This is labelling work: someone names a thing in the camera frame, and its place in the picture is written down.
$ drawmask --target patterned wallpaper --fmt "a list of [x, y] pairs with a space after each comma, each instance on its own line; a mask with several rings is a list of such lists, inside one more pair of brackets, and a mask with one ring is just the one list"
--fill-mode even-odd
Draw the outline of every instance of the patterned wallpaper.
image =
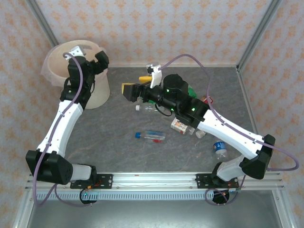
[[0, 227], [10, 228], [36, 149], [54, 118], [57, 89], [39, 75], [51, 48], [24, 0], [0, 1]]
[[[297, 171], [285, 172], [293, 211], [304, 223], [304, 7], [284, 0], [242, 72], [259, 133], [276, 136], [277, 146], [300, 160]], [[272, 167], [294, 162], [279, 152]]]
[[[271, 0], [38, 0], [60, 43], [89, 39], [113, 65], [188, 53], [236, 65]], [[181, 58], [176, 64], [195, 64]]]

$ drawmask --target blue bottle cap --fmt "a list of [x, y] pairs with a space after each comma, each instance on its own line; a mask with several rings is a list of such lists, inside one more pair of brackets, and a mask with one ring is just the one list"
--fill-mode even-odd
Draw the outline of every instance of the blue bottle cap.
[[135, 133], [135, 138], [139, 139], [141, 137], [141, 133], [140, 132], [136, 132]]

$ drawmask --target floral wallpaper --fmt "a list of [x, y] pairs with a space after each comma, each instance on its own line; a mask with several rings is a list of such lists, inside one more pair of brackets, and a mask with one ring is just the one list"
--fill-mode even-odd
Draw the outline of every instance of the floral wallpaper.
[[112, 65], [144, 66], [183, 53], [203, 64], [236, 65], [270, 2], [38, 0], [60, 43], [89, 39], [108, 50]]
[[[284, 0], [242, 72], [258, 131], [276, 137], [276, 145], [300, 161], [284, 181], [298, 227], [304, 224], [304, 7]], [[291, 167], [289, 157], [275, 152], [272, 167]]]
[[39, 75], [51, 48], [24, 0], [0, 1], [0, 227], [10, 228], [35, 150], [51, 125], [60, 92]]

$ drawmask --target metal bracket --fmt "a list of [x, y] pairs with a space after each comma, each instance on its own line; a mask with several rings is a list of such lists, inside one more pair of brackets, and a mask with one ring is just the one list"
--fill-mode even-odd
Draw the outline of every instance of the metal bracket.
[[[94, 189], [111, 189], [113, 182], [113, 174], [97, 174], [96, 183], [94, 184]], [[85, 189], [90, 183], [88, 180], [76, 180], [71, 183], [71, 189]]]
[[196, 174], [196, 183], [198, 186], [198, 189], [238, 189], [238, 179], [233, 178], [230, 181], [224, 182], [221, 186], [215, 185], [212, 182], [211, 173], [198, 173]]

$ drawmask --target green object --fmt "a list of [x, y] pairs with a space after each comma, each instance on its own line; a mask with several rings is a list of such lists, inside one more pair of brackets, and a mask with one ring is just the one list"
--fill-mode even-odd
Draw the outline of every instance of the green object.
[[198, 96], [194, 92], [194, 89], [190, 85], [188, 86], [188, 93], [189, 93], [189, 96], [192, 96], [193, 98], [198, 98]]

